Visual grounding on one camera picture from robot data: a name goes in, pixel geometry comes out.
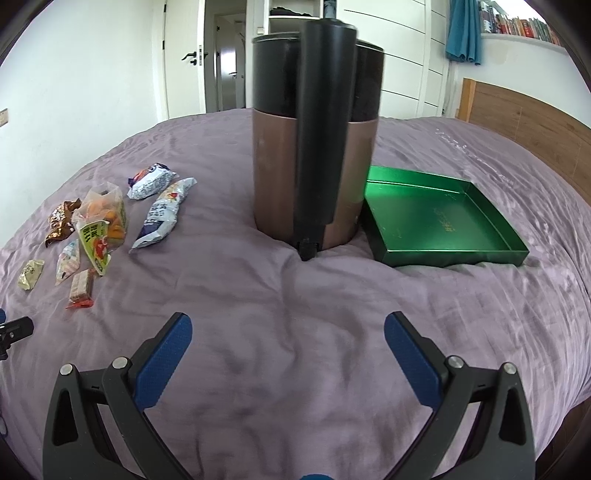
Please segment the white door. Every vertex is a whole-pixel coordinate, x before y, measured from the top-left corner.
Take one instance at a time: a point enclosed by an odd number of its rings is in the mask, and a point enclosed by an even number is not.
[[[205,113],[203,26],[205,0],[168,0],[164,69],[170,118]]]
[[[236,29],[236,108],[246,107],[246,15]]]

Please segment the blue object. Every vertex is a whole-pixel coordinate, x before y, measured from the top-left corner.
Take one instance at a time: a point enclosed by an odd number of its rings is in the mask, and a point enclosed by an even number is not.
[[[135,380],[134,402],[139,411],[153,407],[173,376],[193,337],[191,319],[182,314],[154,349]]]
[[[442,401],[439,375],[393,313],[386,317],[384,335],[421,405],[437,410]]]
[[[480,65],[482,39],[477,0],[452,0],[445,53],[450,60]]]

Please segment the white wardrobe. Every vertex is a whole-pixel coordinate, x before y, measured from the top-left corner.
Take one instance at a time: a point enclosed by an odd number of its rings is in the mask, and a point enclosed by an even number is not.
[[[338,19],[386,53],[379,114],[441,116],[449,0],[337,0]]]

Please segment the candy wrapper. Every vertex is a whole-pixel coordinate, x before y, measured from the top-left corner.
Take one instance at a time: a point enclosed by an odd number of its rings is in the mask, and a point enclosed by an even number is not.
[[[104,220],[97,220],[96,222],[87,223],[80,228],[76,226],[76,229],[82,242],[82,248],[86,252],[86,255],[88,255],[90,263],[92,263],[96,272],[102,277],[111,260],[111,256],[107,252],[109,223]]]
[[[190,177],[179,180],[164,190],[148,211],[144,220],[144,226],[138,235],[138,239],[131,246],[134,248],[147,247],[160,242],[166,237],[177,223],[178,208],[187,196],[189,189],[197,183]]]
[[[72,225],[72,212],[80,207],[80,199],[74,202],[63,202],[49,217],[51,231],[45,238],[45,246],[49,247],[53,242],[65,240],[74,232]]]
[[[123,194],[117,185],[107,182],[92,188],[86,195],[80,208],[72,215],[72,222],[78,233],[80,233],[80,230],[85,225],[95,223],[99,220],[106,222],[106,236],[109,248],[114,249],[123,244],[127,228],[127,218],[123,205]],[[80,240],[82,241],[83,248],[88,253],[82,236],[80,236]],[[103,275],[98,268],[97,272],[99,275]]]
[[[177,174],[170,170],[166,165],[155,163],[150,168],[145,168],[128,179],[129,191],[127,196],[132,200],[142,200],[160,193],[175,178]]]
[[[94,300],[90,297],[92,294],[93,278],[92,270],[84,270],[74,275],[67,309],[92,307],[95,304]]]
[[[29,260],[25,263],[21,274],[18,276],[18,286],[23,290],[32,290],[43,271],[43,260]]]
[[[78,239],[66,245],[57,259],[56,285],[67,279],[80,268],[80,241]]]

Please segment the door handle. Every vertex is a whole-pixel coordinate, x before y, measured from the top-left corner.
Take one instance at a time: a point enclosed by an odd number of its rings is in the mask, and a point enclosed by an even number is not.
[[[184,59],[186,59],[187,57],[197,57],[197,52],[194,51],[193,53],[187,53],[182,59],[181,61],[183,61]]]

